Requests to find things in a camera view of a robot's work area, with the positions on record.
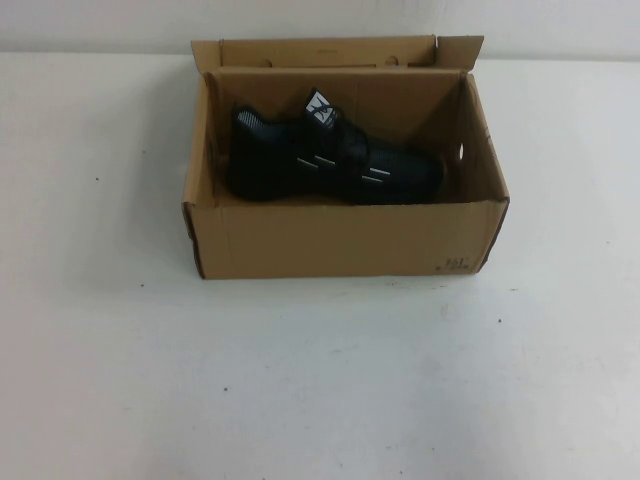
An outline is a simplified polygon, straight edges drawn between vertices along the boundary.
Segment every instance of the white backdrop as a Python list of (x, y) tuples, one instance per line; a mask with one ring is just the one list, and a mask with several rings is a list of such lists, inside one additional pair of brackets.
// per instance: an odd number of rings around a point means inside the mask
[(640, 57), (637, 0), (0, 0), (0, 50), (177, 53), (193, 38), (484, 34), (485, 56)]

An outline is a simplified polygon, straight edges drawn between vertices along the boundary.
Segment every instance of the open cardboard box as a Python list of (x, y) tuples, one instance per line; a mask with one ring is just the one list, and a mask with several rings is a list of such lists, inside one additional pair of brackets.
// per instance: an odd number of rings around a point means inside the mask
[[(475, 273), (509, 193), (478, 97), (482, 37), (193, 42), (202, 74), (183, 212), (203, 278)], [(371, 135), (435, 152), (436, 203), (251, 203), (224, 184), (231, 109), (300, 114), (313, 87)]]

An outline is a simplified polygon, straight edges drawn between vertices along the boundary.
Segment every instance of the black shoe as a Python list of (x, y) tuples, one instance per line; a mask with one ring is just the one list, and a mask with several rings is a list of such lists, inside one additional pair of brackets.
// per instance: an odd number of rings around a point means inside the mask
[(412, 204), (433, 199), (443, 165), (369, 137), (316, 89), (301, 118), (268, 122), (235, 109), (229, 189), (247, 200), (321, 194), (356, 204)]

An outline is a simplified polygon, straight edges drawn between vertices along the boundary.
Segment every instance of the shoe logo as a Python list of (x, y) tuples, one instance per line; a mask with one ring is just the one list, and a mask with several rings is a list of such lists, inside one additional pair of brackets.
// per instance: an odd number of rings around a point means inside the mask
[(313, 116), (316, 117), (323, 124), (329, 123), (331, 118), (333, 117), (333, 108), (331, 108), (331, 104), (329, 100), (324, 98), (324, 96), (320, 92), (316, 92), (309, 103), (307, 104), (307, 111), (312, 112), (317, 108), (327, 107), (322, 110), (316, 111)]

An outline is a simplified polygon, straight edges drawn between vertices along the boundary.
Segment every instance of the box flap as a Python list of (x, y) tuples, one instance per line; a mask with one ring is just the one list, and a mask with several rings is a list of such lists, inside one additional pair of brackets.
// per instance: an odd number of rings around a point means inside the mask
[(465, 81), (463, 82), (463, 93), (468, 96), (468, 102), (463, 104), (466, 105), (468, 109), (466, 113), (466, 117), (469, 120), (468, 130), (470, 135), (475, 137), (475, 144), (483, 159), (482, 166), (490, 173), (489, 178), (491, 180), (492, 197), (499, 201), (508, 201), (509, 189), (507, 188), (502, 168), (498, 162), (498, 156), (496, 155), (493, 140), (489, 133), (487, 119), (484, 114), (484, 109), (482, 108), (482, 103), (480, 102), (480, 96), (478, 95), (476, 81), (472, 74), (466, 75)]
[(191, 139), (191, 157), (187, 167), (187, 177), (182, 194), (183, 203), (195, 204), (198, 197), (203, 162), (207, 148), (207, 115), (209, 111), (209, 90), (204, 77), (200, 78), (198, 96), (196, 100), (195, 119), (193, 121), (193, 136)]
[(203, 75), (222, 66), (222, 40), (194, 40), (191, 42), (191, 51), (196, 61), (196, 67)]
[(435, 37), (225, 40), (224, 66), (360, 67), (433, 65)]
[(436, 66), (473, 70), (483, 42), (483, 36), (438, 37)]
[(317, 38), (191, 42), (200, 73), (226, 67), (440, 67), (471, 70), (484, 37)]

